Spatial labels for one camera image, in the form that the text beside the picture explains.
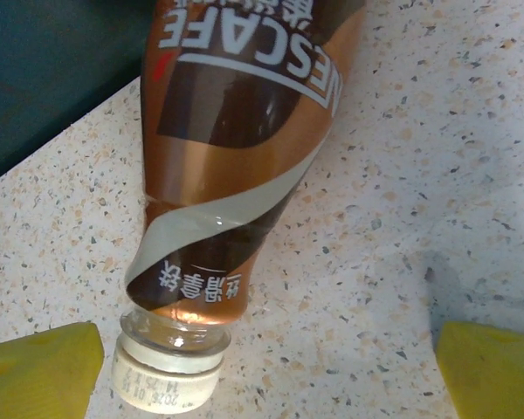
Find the white stripe on label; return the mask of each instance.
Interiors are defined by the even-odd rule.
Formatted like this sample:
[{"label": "white stripe on label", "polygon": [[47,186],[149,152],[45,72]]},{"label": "white stripe on label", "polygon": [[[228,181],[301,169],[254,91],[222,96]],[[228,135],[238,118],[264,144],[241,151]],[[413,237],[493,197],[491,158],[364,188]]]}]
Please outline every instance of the white stripe on label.
[{"label": "white stripe on label", "polygon": [[324,140],[303,161],[267,183],[240,194],[158,216],[146,230],[128,268],[127,283],[174,251],[251,223],[271,210],[305,174]]},{"label": "white stripe on label", "polygon": [[222,271],[221,269],[208,269],[208,268],[203,268],[202,266],[198,266],[197,264],[192,264],[191,265],[193,268],[197,268],[199,269],[200,271],[206,271],[206,272],[220,272],[220,273],[223,273],[225,271]]},{"label": "white stripe on label", "polygon": [[235,61],[234,59],[213,57],[211,55],[205,54],[195,54],[195,53],[186,53],[181,55],[177,61],[182,61],[185,63],[198,63],[205,65],[214,65],[215,67],[229,68],[237,72],[246,72],[252,74],[253,76],[261,77],[262,79],[275,81],[283,86],[290,87],[294,91],[306,95],[310,99],[314,100],[320,106],[328,109],[330,104],[330,98],[323,98],[314,90],[309,89],[305,85],[299,83],[298,81],[289,79],[286,76],[282,76],[276,72],[271,72],[265,68],[257,67],[252,64],[241,63],[240,61]]}]

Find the bottle neck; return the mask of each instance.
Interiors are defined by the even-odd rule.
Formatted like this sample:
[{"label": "bottle neck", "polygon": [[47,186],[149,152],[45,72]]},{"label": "bottle neck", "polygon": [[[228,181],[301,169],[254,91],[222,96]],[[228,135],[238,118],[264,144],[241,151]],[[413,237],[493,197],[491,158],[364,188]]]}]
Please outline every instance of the bottle neck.
[{"label": "bottle neck", "polygon": [[121,327],[124,334],[137,344],[169,355],[220,354],[231,342],[225,326],[185,324],[139,306],[122,315]]}]

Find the yellow object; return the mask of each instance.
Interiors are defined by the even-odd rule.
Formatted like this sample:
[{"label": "yellow object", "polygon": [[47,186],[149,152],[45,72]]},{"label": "yellow object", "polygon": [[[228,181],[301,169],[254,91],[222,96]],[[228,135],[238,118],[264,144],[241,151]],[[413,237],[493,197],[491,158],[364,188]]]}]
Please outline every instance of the yellow object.
[{"label": "yellow object", "polygon": [[102,364],[93,323],[0,343],[0,419],[82,419]]},{"label": "yellow object", "polygon": [[437,361],[460,419],[524,419],[524,335],[448,322]]}]

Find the white bottle cap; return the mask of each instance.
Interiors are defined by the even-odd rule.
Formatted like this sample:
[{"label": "white bottle cap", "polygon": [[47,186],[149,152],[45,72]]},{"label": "white bottle cap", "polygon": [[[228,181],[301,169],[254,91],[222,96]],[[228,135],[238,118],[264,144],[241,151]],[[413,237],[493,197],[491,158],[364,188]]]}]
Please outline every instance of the white bottle cap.
[{"label": "white bottle cap", "polygon": [[111,379],[121,398],[152,413],[174,415],[199,408],[217,385],[224,352],[167,354],[125,333],[116,342]]}]

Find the dark green background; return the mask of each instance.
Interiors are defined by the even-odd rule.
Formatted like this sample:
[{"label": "dark green background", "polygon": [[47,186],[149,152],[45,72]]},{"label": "dark green background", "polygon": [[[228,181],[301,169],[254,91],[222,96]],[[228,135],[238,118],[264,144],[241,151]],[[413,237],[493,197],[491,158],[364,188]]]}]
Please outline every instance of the dark green background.
[{"label": "dark green background", "polygon": [[139,75],[155,0],[0,0],[0,175]]}]

